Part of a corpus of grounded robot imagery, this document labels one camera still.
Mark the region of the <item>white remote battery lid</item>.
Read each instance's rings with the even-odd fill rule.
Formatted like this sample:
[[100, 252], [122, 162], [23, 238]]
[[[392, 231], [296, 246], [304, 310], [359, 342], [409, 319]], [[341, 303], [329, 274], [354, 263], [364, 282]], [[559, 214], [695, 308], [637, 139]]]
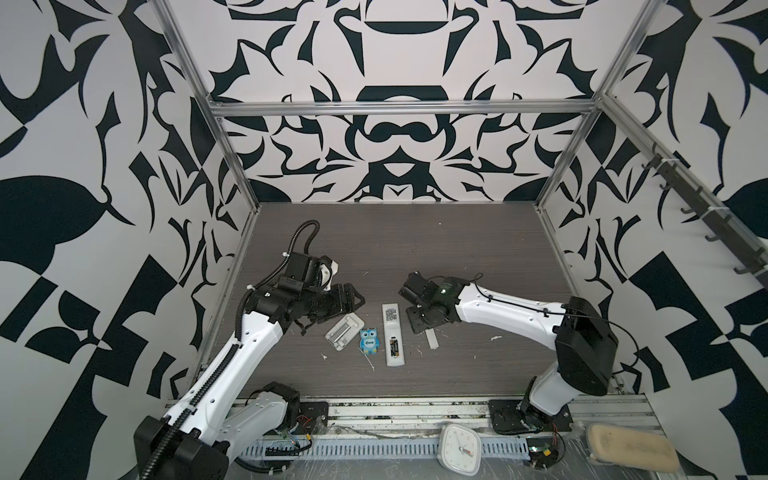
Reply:
[[439, 348], [439, 342], [437, 339], [437, 336], [435, 334], [435, 331], [433, 329], [427, 329], [425, 331], [425, 335], [428, 341], [429, 348], [432, 350], [436, 350]]

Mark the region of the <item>white remote control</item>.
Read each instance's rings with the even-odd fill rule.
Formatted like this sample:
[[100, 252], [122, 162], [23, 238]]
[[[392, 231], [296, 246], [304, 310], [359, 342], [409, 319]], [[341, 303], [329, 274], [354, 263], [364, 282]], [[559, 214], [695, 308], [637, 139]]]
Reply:
[[[401, 328], [401, 317], [399, 306], [397, 303], [389, 303], [382, 305], [382, 317], [384, 326], [384, 337], [382, 343], [385, 347], [386, 364], [388, 367], [400, 367], [405, 365], [404, 353], [403, 353], [403, 339]], [[399, 341], [399, 353], [396, 358], [390, 355], [390, 339], [395, 337]]]

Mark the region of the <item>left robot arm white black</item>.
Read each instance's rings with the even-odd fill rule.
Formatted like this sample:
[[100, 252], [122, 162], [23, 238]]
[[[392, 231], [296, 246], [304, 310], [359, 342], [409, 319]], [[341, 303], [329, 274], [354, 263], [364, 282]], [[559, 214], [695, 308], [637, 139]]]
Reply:
[[258, 365], [292, 325], [307, 328], [355, 312], [364, 297], [333, 278], [327, 256], [287, 253], [277, 273], [247, 287], [235, 330], [196, 383], [161, 418], [134, 433], [141, 479], [222, 479], [266, 433], [292, 428], [300, 395], [272, 382], [248, 405], [231, 409]]

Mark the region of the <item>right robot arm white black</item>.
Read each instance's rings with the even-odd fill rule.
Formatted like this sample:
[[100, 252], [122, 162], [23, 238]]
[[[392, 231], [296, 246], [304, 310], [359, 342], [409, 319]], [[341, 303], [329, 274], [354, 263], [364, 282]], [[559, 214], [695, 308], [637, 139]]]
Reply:
[[583, 298], [527, 300], [486, 289], [475, 279], [446, 276], [435, 282], [418, 272], [408, 275], [399, 295], [410, 303], [406, 314], [415, 333], [449, 323], [485, 325], [555, 353], [518, 405], [521, 419], [550, 419], [581, 394], [608, 393], [619, 341], [611, 323]]

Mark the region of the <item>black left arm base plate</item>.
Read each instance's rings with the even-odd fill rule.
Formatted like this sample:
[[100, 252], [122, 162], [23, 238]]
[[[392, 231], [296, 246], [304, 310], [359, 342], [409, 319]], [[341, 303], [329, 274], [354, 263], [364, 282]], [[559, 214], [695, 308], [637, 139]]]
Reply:
[[290, 432], [293, 435], [312, 435], [316, 430], [324, 428], [329, 416], [329, 407], [327, 401], [301, 401]]

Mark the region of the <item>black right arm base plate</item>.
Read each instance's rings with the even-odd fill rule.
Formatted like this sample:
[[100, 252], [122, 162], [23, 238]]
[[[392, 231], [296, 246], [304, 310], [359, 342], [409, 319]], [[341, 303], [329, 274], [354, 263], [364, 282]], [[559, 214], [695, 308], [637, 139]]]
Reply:
[[523, 400], [496, 399], [488, 402], [490, 423], [499, 435], [570, 432], [572, 416], [567, 406], [554, 416], [547, 415]]

